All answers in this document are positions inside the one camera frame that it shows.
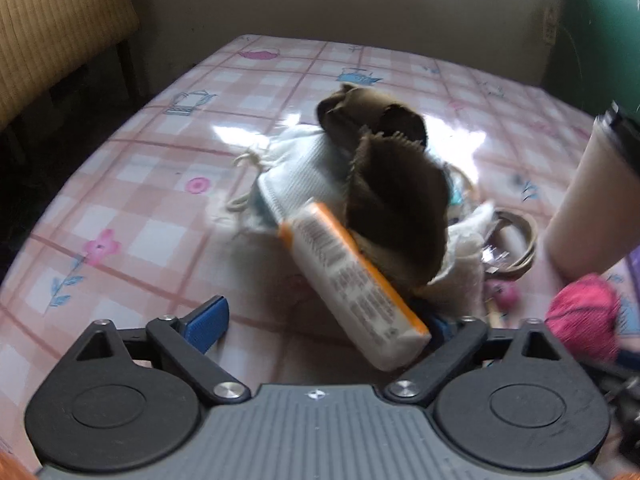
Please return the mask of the orange white tube box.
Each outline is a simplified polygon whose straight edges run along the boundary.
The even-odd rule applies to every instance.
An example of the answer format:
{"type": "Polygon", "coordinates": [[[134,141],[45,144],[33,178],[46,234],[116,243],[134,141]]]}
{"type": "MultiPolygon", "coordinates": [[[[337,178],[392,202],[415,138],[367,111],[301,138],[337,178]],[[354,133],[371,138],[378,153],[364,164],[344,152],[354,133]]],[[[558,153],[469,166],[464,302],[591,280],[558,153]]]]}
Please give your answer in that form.
{"type": "Polygon", "coordinates": [[[286,218],[281,240],[347,337],[378,370],[414,361],[431,340],[383,274],[329,208],[310,200],[286,218]]]}

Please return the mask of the dark brown fuzzy cloth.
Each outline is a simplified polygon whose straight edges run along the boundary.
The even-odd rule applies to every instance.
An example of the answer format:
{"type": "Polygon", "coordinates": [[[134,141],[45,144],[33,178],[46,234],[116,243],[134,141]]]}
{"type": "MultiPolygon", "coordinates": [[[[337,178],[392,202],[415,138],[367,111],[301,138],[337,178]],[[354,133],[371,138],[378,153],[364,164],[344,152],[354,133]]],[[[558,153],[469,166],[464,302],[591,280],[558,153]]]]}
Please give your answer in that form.
{"type": "Polygon", "coordinates": [[[348,82],[317,105],[316,115],[350,159],[343,219],[360,252],[396,289],[426,285],[445,257],[450,186],[442,165],[425,153],[422,116],[348,82]]]}

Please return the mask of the pink plaid tablecloth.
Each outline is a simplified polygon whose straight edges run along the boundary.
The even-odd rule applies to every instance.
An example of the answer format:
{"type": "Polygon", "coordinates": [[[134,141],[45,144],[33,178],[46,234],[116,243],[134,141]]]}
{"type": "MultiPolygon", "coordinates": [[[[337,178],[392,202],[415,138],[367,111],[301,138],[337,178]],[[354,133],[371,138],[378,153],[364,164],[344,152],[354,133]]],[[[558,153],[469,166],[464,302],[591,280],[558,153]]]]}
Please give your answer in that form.
{"type": "Polygon", "coordinates": [[[483,198],[546,226],[592,118],[536,87],[463,65],[358,44],[246,35],[165,89],[109,138],[47,208],[1,287],[1,444],[38,462],[26,404],[97,318],[139,327],[225,296],[214,351],[250,387],[382,382],[298,274],[280,240],[242,233],[227,205],[263,150],[316,122],[343,82],[372,86],[424,117],[431,149],[483,198]]]}

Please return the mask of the pink yarn ball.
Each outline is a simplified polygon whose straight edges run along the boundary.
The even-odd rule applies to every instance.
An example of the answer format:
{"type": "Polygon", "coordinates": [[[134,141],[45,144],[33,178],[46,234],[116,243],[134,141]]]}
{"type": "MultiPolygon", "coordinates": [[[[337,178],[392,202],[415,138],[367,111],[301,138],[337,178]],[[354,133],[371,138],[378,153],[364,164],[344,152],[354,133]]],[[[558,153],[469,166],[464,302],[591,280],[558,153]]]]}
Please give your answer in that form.
{"type": "Polygon", "coordinates": [[[546,325],[575,358],[614,362],[620,296],[598,274],[566,285],[551,301],[546,325]]]}

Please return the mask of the cup with black lid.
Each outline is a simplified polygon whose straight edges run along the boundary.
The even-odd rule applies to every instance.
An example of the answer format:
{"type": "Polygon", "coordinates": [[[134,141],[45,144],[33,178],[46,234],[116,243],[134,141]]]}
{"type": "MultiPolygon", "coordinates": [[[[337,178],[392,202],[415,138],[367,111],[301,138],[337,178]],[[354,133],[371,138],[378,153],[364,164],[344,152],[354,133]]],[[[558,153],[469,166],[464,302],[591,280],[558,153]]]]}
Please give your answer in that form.
{"type": "Polygon", "coordinates": [[[598,116],[544,246],[567,281],[601,274],[639,247],[639,122],[617,103],[598,116]]]}

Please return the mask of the purple wet wipes pack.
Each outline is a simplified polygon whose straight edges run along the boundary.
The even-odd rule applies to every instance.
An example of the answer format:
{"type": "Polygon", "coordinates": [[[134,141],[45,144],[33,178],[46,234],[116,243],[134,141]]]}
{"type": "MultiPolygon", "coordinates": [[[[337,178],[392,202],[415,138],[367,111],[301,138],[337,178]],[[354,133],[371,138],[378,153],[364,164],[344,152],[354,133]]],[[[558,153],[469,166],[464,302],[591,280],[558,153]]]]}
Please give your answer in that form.
{"type": "Polygon", "coordinates": [[[620,300],[616,330],[620,339],[639,338],[639,268],[628,255],[602,274],[620,300]]]}

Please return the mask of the green cabinet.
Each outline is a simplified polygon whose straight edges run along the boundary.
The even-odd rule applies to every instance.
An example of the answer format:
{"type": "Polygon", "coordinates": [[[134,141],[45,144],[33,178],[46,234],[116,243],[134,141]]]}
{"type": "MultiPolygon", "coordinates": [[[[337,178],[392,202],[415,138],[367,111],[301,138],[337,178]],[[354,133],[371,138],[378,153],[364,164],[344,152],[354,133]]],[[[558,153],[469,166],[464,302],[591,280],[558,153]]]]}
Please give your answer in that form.
{"type": "Polygon", "coordinates": [[[596,116],[613,102],[639,118],[639,0],[562,0],[542,86],[596,116]]]}

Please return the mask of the wicker chair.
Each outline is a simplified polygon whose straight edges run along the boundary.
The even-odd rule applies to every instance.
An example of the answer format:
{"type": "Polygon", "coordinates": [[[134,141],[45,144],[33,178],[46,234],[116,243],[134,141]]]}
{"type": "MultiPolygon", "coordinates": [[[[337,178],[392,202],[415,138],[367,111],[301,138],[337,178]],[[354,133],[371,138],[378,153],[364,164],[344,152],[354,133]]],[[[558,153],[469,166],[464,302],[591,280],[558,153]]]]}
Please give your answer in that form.
{"type": "Polygon", "coordinates": [[[1,125],[139,26],[131,0],[1,0],[1,125]]]}

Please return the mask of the white drawstring pouch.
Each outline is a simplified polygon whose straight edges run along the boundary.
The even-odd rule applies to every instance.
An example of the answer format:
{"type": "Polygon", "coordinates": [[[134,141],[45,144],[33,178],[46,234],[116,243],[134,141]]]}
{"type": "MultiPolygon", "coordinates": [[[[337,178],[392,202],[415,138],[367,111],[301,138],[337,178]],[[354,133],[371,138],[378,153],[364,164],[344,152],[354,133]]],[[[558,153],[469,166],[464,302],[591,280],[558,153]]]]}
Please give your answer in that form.
{"type": "Polygon", "coordinates": [[[352,159],[323,130],[307,125],[287,128],[268,148],[249,148],[234,163],[256,170],[250,189],[226,205],[251,228],[274,231],[311,202],[344,218],[352,159]]]}

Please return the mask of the wall power outlet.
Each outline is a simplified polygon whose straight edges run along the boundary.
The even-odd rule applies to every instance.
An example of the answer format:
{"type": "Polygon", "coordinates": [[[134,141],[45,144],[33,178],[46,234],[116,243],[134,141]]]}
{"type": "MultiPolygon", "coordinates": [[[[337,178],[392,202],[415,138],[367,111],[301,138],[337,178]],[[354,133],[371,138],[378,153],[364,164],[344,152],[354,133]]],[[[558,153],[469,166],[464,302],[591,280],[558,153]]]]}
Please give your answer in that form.
{"type": "Polygon", "coordinates": [[[555,45],[557,34],[558,10],[554,6],[546,6],[542,14],[542,40],[547,46],[552,47],[555,45]]]}

